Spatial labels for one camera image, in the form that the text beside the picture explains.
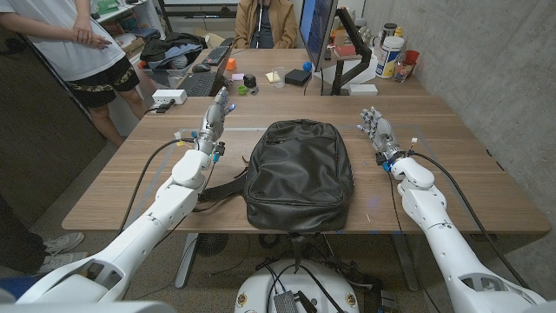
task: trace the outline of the sneaker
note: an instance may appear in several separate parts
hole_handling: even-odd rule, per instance
[[[46,274],[64,265],[68,265],[75,261],[79,261],[89,256],[87,252],[65,253],[57,256],[46,256],[43,266],[36,272],[37,274]]]
[[[45,251],[51,255],[67,252],[74,249],[84,238],[85,235],[82,232],[64,235],[57,239],[44,242],[46,246]]]

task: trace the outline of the white robotic arm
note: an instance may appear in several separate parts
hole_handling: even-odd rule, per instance
[[[388,120],[371,108],[361,113],[360,130],[369,134],[378,163],[401,180],[403,209],[425,233],[457,313],[524,312],[546,300],[487,269],[447,214],[434,175],[400,149]]]
[[[164,232],[189,214],[205,186],[216,141],[224,131],[228,92],[223,87],[208,107],[194,149],[172,169],[172,176],[156,192],[153,204],[101,252],[52,271],[31,287],[17,304],[105,303],[121,300],[131,277]]]

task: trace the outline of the black backpack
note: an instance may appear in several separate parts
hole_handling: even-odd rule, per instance
[[[253,149],[247,174],[205,190],[200,199],[241,194],[241,187],[253,226],[308,233],[344,227],[354,178],[333,125],[294,120],[270,125]]]

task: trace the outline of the desk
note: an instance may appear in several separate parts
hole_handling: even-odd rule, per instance
[[[199,57],[193,62],[189,68],[189,72],[193,69],[195,64],[199,64],[209,54],[210,50],[203,50]],[[257,79],[257,86],[262,95],[281,96],[284,94],[290,96],[303,96],[305,87],[299,87],[286,83],[283,88],[276,88],[273,84],[269,83],[264,76],[269,73],[272,68],[276,66],[283,66],[286,73],[291,70],[301,70],[303,64],[307,61],[308,55],[305,49],[234,49],[232,56],[237,62],[235,70],[226,70],[224,76],[231,78],[232,74],[244,73],[252,74]],[[324,63],[324,68],[335,65],[335,55],[332,54],[332,60]],[[428,96],[427,91],[421,86],[418,80],[408,79],[405,83],[396,83],[393,79],[381,79],[376,77],[368,83],[374,83],[379,90],[379,96]],[[243,81],[236,81],[234,85],[229,88],[231,96],[239,96],[237,87],[243,85]],[[324,88],[330,87],[329,83],[324,82]],[[321,94],[321,79],[315,77],[308,82],[306,95],[319,96]]]
[[[207,53],[203,51],[198,62]],[[550,223],[544,215],[487,154],[471,131],[442,99],[429,96],[415,78],[405,83],[375,78],[370,83],[379,90],[376,97],[314,96],[320,95],[321,90],[321,81],[315,78],[309,82],[309,96],[303,96],[302,87],[286,84],[277,89],[268,83],[264,74],[279,65],[286,70],[300,68],[307,60],[305,50],[244,50],[234,56],[238,63],[234,72],[254,74],[261,91],[257,96],[241,97],[237,95],[239,83],[230,89],[230,102],[235,103],[237,109],[226,118],[226,130],[220,138],[226,143],[226,154],[216,166],[209,187],[227,183],[243,170],[242,156],[249,158],[271,123],[296,118],[331,123],[338,128],[346,144],[355,181],[347,223],[338,233],[399,234],[387,174],[376,166],[368,137],[355,127],[361,123],[361,110],[374,106],[394,125],[402,147],[409,147],[411,138],[418,137],[420,141],[414,149],[437,159],[451,172],[488,232],[544,234],[550,230]],[[173,139],[173,134],[180,129],[198,130],[212,100],[211,97],[189,97],[184,105],[175,106],[164,115],[145,116],[66,216],[62,226],[67,230],[117,230],[136,180],[151,153]],[[137,194],[131,220],[153,203],[156,190],[186,149],[173,145],[155,157]],[[447,178],[432,164],[418,161],[435,174],[435,184],[446,196],[448,214],[458,229],[463,233],[479,233]],[[418,226],[404,214],[397,192],[394,198],[403,231],[420,233]],[[190,214],[177,229],[191,235],[200,232],[273,232],[258,230],[248,223],[246,205],[238,196],[210,210]],[[405,241],[400,240],[399,235],[393,235],[393,238],[408,287],[416,290],[417,282]],[[186,247],[193,240],[188,236]],[[183,259],[177,287],[184,285],[190,265],[190,256]]]

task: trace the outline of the blue ball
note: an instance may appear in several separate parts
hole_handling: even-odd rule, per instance
[[[305,63],[303,64],[303,70],[305,70],[305,71],[311,71],[311,69],[313,69],[313,66],[311,65],[310,62],[305,62]]]

